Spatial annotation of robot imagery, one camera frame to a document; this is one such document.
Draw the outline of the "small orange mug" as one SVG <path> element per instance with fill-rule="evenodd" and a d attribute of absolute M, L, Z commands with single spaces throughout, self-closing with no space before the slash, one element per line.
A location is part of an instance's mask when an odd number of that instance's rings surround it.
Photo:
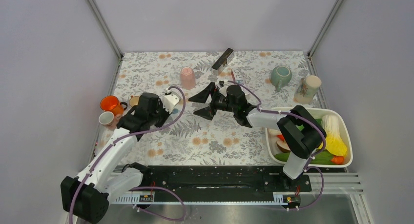
<path fill-rule="evenodd" d="M 134 107 L 134 106 L 137 106 L 138 105 L 138 103 L 139 103 L 139 98 L 140 98 L 140 96 L 130 96 L 130 99 L 129 99 L 129 106 L 130 107 Z"/>

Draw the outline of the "green glazed mug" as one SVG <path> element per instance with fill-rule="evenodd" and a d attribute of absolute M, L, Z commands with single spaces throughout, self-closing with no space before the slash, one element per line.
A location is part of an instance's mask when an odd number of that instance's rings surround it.
<path fill-rule="evenodd" d="M 292 72 L 286 66 L 277 66 L 270 74 L 270 82 L 277 92 L 281 91 L 281 89 L 291 81 L 291 78 Z"/>

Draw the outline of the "large orange mug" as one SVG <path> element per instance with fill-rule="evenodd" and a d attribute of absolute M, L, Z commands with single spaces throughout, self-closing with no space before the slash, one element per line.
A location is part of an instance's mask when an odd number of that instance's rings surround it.
<path fill-rule="evenodd" d="M 120 101 L 116 96 L 106 96 L 101 100 L 100 108 L 103 111 L 112 112 L 114 116 L 117 116 L 124 113 L 128 108 L 128 104 Z"/>

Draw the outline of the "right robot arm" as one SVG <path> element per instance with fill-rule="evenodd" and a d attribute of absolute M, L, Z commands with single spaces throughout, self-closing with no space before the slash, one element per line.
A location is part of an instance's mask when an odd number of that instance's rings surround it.
<path fill-rule="evenodd" d="M 234 81 L 225 88 L 225 94 L 211 82 L 204 90 L 189 98 L 190 102 L 206 103 L 207 107 L 194 111 L 194 115 L 213 120 L 217 111 L 233 113 L 233 117 L 241 126 L 253 128 L 264 127 L 278 130 L 290 148 L 290 155 L 283 166 L 280 177 L 281 187 L 287 191 L 299 185 L 299 176 L 305 172 L 312 159 L 327 145 L 326 132 L 303 106 L 297 105 L 289 111 L 265 110 L 259 104 L 247 101 L 246 92 L 250 90 Z"/>

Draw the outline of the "light pink cup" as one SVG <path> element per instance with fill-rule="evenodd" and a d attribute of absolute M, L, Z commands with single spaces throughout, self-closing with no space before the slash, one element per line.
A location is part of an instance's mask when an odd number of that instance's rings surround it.
<path fill-rule="evenodd" d="M 180 72 L 180 82 L 182 88 L 191 90 L 196 85 L 195 73 L 190 67 L 183 67 Z"/>

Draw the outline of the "cream painted mug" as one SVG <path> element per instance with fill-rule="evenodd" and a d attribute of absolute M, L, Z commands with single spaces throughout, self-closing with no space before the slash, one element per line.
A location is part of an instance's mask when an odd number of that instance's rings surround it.
<path fill-rule="evenodd" d="M 302 78 L 294 94 L 294 99 L 300 104 L 309 104 L 322 84 L 321 79 L 315 75 Z"/>

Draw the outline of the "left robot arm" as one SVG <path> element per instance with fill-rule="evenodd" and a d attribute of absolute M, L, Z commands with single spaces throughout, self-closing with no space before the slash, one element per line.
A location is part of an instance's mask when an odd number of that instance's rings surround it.
<path fill-rule="evenodd" d="M 133 186 L 139 190 L 151 186 L 151 176 L 140 169 L 128 168 L 114 178 L 110 175 L 143 134 L 165 128 L 165 122 L 179 102 L 180 97 L 173 92 L 162 96 L 143 93 L 138 104 L 120 118 L 104 149 L 74 178 L 63 179 L 62 207 L 70 214 L 70 220 L 77 216 L 96 224 L 109 205 Z"/>

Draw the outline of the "pink dotted mug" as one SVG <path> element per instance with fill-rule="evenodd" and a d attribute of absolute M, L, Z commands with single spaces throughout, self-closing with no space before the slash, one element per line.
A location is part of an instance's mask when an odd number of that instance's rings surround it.
<path fill-rule="evenodd" d="M 122 114 L 115 115 L 110 111 L 105 111 L 99 116 L 98 122 L 109 130 L 115 130 L 121 117 Z"/>

